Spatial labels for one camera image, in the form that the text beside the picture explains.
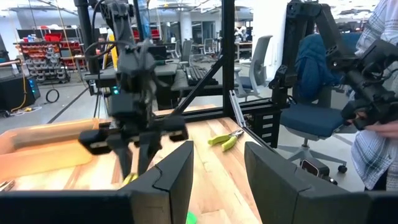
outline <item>pliers handle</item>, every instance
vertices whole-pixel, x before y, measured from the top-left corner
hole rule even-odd
[[[209,139],[207,141],[207,143],[211,146],[214,146],[215,144],[224,142],[221,145],[221,148],[223,149],[223,151],[227,151],[228,149],[231,149],[235,145],[236,141],[238,141],[237,136],[231,136],[229,134],[224,134],[224,135],[216,136],[212,139]]]

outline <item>black panel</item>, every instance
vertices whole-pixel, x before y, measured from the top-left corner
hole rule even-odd
[[[397,192],[348,192],[253,142],[244,158],[263,223],[398,223]]]
[[[35,96],[29,80],[25,78],[26,100],[22,105],[30,106],[35,103]],[[10,76],[0,79],[0,110],[10,111],[17,108],[24,101],[24,80],[22,75]]]
[[[185,223],[192,177],[189,141],[120,190],[0,192],[0,223]]]

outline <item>black robotic arm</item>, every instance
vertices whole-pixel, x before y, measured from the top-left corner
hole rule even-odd
[[[114,151],[119,157],[124,178],[131,172],[129,143],[133,142],[139,147],[137,173],[141,175],[148,169],[156,152],[162,149],[161,137],[169,135],[172,141],[186,140],[187,128],[181,116],[169,116],[161,121],[154,119],[152,100],[156,88],[162,84],[154,73],[155,60],[148,52],[149,40],[134,43],[130,24],[132,6],[123,0],[105,0],[97,4],[101,4],[101,14],[116,39],[110,44],[118,50],[116,78],[120,94],[109,96],[108,113],[114,122],[103,124],[99,130],[83,131],[79,142],[94,155]]]
[[[344,72],[343,84],[349,85],[356,93],[355,100],[350,101],[341,112],[342,117],[353,119],[359,130],[376,122],[397,120],[398,99],[382,84],[386,79],[383,71],[398,60],[398,48],[377,40],[361,58],[357,58],[345,47],[330,6],[316,2],[293,0],[287,5],[282,65],[269,84],[269,88],[276,90],[273,91],[272,101],[280,105],[287,103],[287,90],[297,81],[295,60],[299,43],[313,33],[315,24],[326,47],[328,67]],[[356,118],[359,111],[366,112],[367,117]]]

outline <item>wooden tray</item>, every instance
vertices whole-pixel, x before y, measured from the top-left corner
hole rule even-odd
[[[77,139],[99,123],[86,119],[6,131],[0,135],[0,182],[88,163],[93,156]]]

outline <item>floor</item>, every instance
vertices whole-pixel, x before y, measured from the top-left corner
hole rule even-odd
[[[200,66],[210,67],[210,63],[201,63]],[[247,65],[236,65],[242,68],[241,75],[248,75],[249,67]],[[41,109],[26,113],[20,116],[11,118],[0,118],[0,134],[8,129],[20,128],[25,126],[33,126],[47,123],[57,123],[62,121],[71,121],[76,119],[92,118],[95,108],[95,97],[90,96],[86,91],[86,87],[77,78],[72,78],[71,83],[60,84],[54,86],[60,93],[60,99],[56,103],[46,104],[45,94],[51,88],[51,85],[40,86],[41,97],[36,101],[36,106]],[[261,93],[262,97],[268,97],[271,91],[265,88]],[[346,97],[341,93],[336,93],[332,97],[332,105],[335,108],[344,107],[347,102]],[[222,106],[221,96],[204,96],[193,100],[191,106],[194,105],[209,105]],[[101,102],[100,117],[105,118],[104,103]],[[337,172],[338,164],[325,162],[330,168],[330,176],[334,178],[339,186],[349,191],[362,191],[364,185],[356,174],[353,163],[351,162],[351,145],[354,139],[354,133],[351,134],[336,134],[324,141],[311,142],[311,148],[315,151],[335,156],[339,159],[344,159],[348,162],[348,172],[346,174],[339,174]],[[289,133],[283,126],[280,127],[279,144],[288,146],[300,146],[303,139]],[[289,156],[289,153],[278,150],[283,156]]]

